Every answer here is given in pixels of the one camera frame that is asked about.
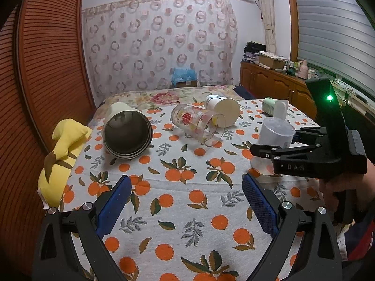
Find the person's right hand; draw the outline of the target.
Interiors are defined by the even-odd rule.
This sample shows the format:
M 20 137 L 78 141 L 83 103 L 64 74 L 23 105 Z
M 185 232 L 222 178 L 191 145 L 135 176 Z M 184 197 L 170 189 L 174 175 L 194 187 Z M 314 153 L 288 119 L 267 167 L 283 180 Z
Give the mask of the person's right hand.
M 334 193 L 343 191 L 355 191 L 357 209 L 365 209 L 374 199 L 374 164 L 367 160 L 367 173 L 365 174 L 342 174 L 327 183 L 319 180 L 319 191 L 323 195 L 326 207 L 329 211 L 337 210 L 339 201 Z

